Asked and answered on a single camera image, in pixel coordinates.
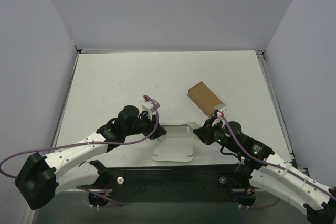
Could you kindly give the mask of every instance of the white round knob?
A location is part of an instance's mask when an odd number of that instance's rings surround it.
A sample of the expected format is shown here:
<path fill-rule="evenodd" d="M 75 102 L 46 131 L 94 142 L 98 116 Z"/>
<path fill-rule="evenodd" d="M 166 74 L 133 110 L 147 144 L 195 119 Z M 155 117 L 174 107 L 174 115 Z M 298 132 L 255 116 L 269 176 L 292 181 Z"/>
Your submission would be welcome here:
<path fill-rule="evenodd" d="M 117 183 L 119 184 L 119 185 L 122 185 L 122 184 L 124 184 L 124 178 L 123 177 L 118 177 L 117 178 Z"/>

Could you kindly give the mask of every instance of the screw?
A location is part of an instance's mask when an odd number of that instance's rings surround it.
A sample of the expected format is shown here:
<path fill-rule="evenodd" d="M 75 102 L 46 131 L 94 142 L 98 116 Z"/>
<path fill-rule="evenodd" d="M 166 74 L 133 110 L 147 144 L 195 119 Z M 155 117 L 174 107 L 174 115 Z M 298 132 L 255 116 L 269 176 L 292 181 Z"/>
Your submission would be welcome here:
<path fill-rule="evenodd" d="M 117 178 L 117 183 L 118 183 L 119 185 L 124 184 L 124 178 L 123 178 L 123 177 L 118 177 L 118 178 Z"/>
<path fill-rule="evenodd" d="M 224 177 L 224 176 L 220 177 L 220 178 L 219 178 L 219 182 L 220 182 L 221 184 L 225 184 L 225 183 L 226 183 L 226 177 Z"/>

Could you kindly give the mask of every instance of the tabletop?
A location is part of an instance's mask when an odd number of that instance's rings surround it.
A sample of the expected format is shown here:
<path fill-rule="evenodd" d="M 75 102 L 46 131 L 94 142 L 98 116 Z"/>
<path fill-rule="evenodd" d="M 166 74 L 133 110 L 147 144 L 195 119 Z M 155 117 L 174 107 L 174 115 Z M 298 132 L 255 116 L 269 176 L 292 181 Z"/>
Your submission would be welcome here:
<path fill-rule="evenodd" d="M 160 103 L 162 125 L 203 125 L 207 116 L 187 96 L 203 81 L 229 108 L 229 121 L 291 161 L 286 141 L 254 51 L 124 52 L 80 54 L 56 146 L 79 142 L 126 105 L 141 111 L 143 95 Z M 142 135 L 127 137 L 134 141 Z M 157 140 L 119 146 L 102 154 L 106 167 L 230 164 L 216 143 L 193 142 L 190 162 L 158 162 L 151 156 Z"/>

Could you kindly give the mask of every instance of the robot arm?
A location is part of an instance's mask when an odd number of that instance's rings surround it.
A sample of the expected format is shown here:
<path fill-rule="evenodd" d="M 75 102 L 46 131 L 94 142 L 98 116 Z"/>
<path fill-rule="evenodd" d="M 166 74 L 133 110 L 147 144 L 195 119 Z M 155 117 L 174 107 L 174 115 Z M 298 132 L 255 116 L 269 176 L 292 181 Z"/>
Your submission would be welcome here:
<path fill-rule="evenodd" d="M 216 116 L 194 133 L 206 145 L 217 142 L 237 154 L 240 164 L 236 173 L 257 188 L 261 188 L 290 203 L 310 223 L 333 223 L 336 216 L 336 190 L 306 176 L 285 162 L 262 142 L 242 133 L 237 122 L 228 122 L 220 108 Z"/>
<path fill-rule="evenodd" d="M 34 210 L 44 206 L 56 193 L 93 184 L 103 173 L 108 176 L 107 169 L 99 161 L 91 161 L 90 166 L 83 162 L 119 145 L 128 144 L 125 143 L 127 136 L 141 133 L 149 136 L 154 130 L 150 139 L 166 134 L 166 130 L 156 121 L 157 115 L 153 114 L 160 105 L 155 100 L 151 101 L 148 99 L 143 103 L 144 111 L 140 115 L 136 107 L 126 106 L 117 118 L 77 144 L 44 156 L 32 154 L 15 179 L 15 185 L 30 208 Z"/>

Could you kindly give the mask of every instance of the cardboard box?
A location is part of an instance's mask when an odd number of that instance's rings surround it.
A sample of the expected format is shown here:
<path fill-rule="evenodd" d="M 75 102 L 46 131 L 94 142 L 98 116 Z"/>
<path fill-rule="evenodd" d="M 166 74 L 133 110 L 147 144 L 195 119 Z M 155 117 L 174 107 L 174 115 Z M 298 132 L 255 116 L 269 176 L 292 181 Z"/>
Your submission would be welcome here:
<path fill-rule="evenodd" d="M 202 81 L 188 90 L 188 97 L 209 118 L 214 115 L 214 107 L 223 103 Z"/>

